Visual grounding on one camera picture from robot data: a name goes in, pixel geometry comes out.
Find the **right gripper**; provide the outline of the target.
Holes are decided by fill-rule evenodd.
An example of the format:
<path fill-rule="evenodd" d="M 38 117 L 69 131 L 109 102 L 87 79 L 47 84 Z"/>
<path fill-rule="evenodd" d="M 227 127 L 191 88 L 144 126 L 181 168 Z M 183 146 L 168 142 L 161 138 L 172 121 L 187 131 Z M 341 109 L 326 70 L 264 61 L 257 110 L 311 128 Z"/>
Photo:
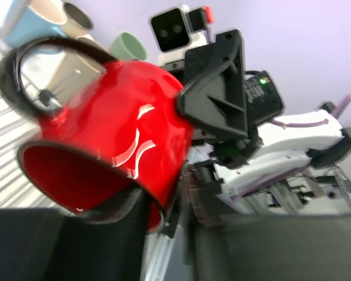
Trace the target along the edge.
<path fill-rule="evenodd" d="M 184 88 L 177 98 L 180 115 L 199 128 L 194 131 L 192 147 L 198 150 L 209 145 L 212 150 L 208 156 L 228 169 L 247 165 L 260 149 L 256 127 L 250 132 L 251 138 L 244 139 L 243 62 L 240 32 L 232 29 L 217 34 L 213 43 L 186 51 Z"/>

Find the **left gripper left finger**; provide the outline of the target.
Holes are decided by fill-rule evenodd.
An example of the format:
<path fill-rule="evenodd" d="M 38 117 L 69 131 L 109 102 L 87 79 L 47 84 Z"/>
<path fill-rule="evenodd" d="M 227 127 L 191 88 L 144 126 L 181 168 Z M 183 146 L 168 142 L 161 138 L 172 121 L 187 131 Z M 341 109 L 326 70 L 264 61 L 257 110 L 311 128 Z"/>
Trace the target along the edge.
<path fill-rule="evenodd" d="M 127 215 L 92 224 L 52 208 L 0 209 L 0 280 L 139 280 L 148 196 L 122 191 Z"/>

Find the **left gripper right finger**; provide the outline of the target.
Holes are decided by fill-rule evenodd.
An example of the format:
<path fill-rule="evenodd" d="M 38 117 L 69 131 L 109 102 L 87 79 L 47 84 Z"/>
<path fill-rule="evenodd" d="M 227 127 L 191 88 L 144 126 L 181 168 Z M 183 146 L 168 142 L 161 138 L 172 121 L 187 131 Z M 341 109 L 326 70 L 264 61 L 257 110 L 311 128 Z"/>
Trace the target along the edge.
<path fill-rule="evenodd" d="M 183 173 L 186 261 L 194 280 L 351 280 L 351 215 L 241 214 Z"/>

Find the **red mug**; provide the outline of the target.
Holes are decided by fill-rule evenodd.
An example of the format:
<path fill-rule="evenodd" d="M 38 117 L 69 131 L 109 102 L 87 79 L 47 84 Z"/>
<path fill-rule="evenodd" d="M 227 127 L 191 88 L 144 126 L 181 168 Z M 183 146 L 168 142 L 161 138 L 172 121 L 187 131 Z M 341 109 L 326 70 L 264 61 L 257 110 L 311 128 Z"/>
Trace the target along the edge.
<path fill-rule="evenodd" d="M 21 78 L 27 53 L 42 45 L 75 50 L 105 72 L 66 105 L 43 111 Z M 181 90 L 158 66 L 57 36 L 26 42 L 0 61 L 1 97 L 40 126 L 18 148 L 20 168 L 58 205 L 98 224 L 119 221 L 144 196 L 147 229 L 164 226 L 192 141 L 192 125 L 176 110 Z"/>

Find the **light green tumbler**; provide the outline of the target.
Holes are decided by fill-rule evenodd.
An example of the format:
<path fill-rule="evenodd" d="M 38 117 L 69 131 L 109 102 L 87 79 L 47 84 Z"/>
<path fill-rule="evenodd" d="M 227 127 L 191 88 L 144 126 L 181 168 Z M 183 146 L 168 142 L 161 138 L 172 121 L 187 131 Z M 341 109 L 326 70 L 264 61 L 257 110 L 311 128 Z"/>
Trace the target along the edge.
<path fill-rule="evenodd" d="M 148 53 L 142 42 L 129 32 L 120 32 L 109 48 L 112 56 L 119 60 L 146 61 Z"/>

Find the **cream and brown cup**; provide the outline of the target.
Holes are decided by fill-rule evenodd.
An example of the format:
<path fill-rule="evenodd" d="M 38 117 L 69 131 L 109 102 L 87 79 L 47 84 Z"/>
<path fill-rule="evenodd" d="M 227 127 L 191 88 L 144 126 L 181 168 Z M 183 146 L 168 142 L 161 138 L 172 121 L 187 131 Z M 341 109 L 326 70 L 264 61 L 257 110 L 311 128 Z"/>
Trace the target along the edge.
<path fill-rule="evenodd" d="M 84 36 L 94 28 L 90 16 L 79 6 L 70 2 L 63 2 L 63 11 L 66 14 L 67 21 L 61 28 L 67 36 Z"/>

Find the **light blue mug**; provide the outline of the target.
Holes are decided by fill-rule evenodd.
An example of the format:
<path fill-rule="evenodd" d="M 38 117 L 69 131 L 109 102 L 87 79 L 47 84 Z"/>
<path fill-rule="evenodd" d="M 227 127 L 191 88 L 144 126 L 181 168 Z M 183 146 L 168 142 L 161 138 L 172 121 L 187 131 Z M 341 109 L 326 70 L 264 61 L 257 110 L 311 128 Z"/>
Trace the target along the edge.
<path fill-rule="evenodd" d="M 17 47 L 38 37 L 66 37 L 61 28 L 66 22 L 61 1 L 30 1 L 12 30 L 4 36 L 4 42 L 10 47 Z"/>

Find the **beige tumbler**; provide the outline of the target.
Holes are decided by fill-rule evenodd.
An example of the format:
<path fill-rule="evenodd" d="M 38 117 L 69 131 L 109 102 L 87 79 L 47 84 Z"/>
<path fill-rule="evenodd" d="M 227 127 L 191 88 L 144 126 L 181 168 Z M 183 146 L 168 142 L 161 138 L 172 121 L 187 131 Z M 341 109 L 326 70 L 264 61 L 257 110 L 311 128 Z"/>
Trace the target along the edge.
<path fill-rule="evenodd" d="M 42 72 L 36 85 L 51 90 L 62 104 L 105 71 L 97 61 L 75 50 L 51 45 L 44 48 L 59 52 L 41 59 Z"/>

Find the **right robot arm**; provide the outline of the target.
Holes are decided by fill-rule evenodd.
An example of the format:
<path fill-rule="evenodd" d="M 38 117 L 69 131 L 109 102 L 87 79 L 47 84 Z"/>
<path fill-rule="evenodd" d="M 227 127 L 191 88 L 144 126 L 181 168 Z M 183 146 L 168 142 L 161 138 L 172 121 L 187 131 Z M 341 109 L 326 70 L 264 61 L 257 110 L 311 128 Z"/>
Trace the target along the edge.
<path fill-rule="evenodd" d="M 161 68 L 185 86 L 177 111 L 195 126 L 193 147 L 209 145 L 206 160 L 183 171 L 183 200 L 206 214 L 206 197 L 231 207 L 264 191 L 277 194 L 288 178 L 334 166 L 351 152 L 351 129 L 339 123 L 350 102 L 331 102 L 283 115 L 284 102 L 266 71 L 247 71 L 238 30 L 159 55 Z"/>

